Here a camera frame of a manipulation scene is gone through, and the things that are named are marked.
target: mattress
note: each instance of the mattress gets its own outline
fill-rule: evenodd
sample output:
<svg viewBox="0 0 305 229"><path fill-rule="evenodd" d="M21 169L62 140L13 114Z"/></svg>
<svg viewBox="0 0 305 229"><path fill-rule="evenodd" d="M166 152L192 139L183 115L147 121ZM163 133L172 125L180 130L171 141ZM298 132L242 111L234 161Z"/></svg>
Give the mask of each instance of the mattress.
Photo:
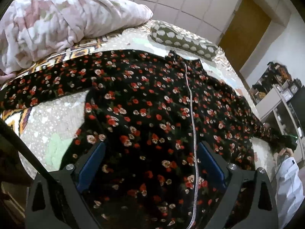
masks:
<svg viewBox="0 0 305 229"><path fill-rule="evenodd" d="M46 59L34 63L31 68L22 71L16 78L39 72L68 59L108 50L144 50L164 57L169 50L173 49L186 59L200 58L188 51L153 41L150 37L150 27L153 24L154 21L150 20L136 28L118 30L99 38L83 39L63 52L52 54ZM186 30L183 30L182 33L192 34ZM252 112L258 116L245 86L221 49L213 61L207 61L203 58L200 60L210 76L223 80L238 95L243 95ZM83 108L87 92L82 91L67 95L53 101L40 103L33 108L6 110L1 113L0 117L11 126L48 171L56 171L59 169L62 156L73 140L76 130L83 124ZM252 143L256 156L256 167L264 167L269 177L272 178L275 172L275 162L268 144L256 138L253 139ZM34 179L37 171L21 154L19 155L25 170Z"/></svg>

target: white sleeve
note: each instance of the white sleeve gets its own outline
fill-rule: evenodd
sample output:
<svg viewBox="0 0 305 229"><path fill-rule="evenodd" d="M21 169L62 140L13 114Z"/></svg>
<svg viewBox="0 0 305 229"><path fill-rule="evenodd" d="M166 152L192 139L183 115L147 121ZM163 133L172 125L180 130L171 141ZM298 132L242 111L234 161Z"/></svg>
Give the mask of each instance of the white sleeve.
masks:
<svg viewBox="0 0 305 229"><path fill-rule="evenodd" d="M279 229L284 228L303 202L303 185L298 173L298 165L290 157L283 161L276 175Z"/></svg>

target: pink and white blanket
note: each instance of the pink and white blanket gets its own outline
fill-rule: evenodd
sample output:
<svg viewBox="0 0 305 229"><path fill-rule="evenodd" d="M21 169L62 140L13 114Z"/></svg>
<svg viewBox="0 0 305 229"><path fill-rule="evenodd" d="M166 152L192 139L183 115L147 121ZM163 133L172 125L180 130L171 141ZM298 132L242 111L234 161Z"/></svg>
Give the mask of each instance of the pink and white blanket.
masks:
<svg viewBox="0 0 305 229"><path fill-rule="evenodd" d="M0 69L29 68L84 37L138 26L152 15L129 0L15 0L0 21Z"/></svg>

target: tiled wall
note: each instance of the tiled wall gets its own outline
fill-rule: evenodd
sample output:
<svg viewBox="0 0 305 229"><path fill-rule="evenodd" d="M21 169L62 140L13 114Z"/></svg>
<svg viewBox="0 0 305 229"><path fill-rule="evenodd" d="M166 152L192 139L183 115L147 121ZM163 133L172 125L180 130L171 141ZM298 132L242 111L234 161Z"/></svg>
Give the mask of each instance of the tiled wall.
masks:
<svg viewBox="0 0 305 229"><path fill-rule="evenodd" d="M241 0L133 0L147 5L153 19L175 24L219 43ZM290 12L279 0L264 0L287 23Z"/></svg>

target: person's hand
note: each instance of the person's hand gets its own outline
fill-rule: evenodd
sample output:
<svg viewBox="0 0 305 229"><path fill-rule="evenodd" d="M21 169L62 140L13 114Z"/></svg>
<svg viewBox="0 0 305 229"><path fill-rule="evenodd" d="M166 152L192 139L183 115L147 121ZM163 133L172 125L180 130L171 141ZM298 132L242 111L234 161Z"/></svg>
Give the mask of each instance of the person's hand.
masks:
<svg viewBox="0 0 305 229"><path fill-rule="evenodd" d="M282 156L284 154L288 155L289 157L293 157L294 156L293 151L290 148L282 149L279 152L279 156Z"/></svg>

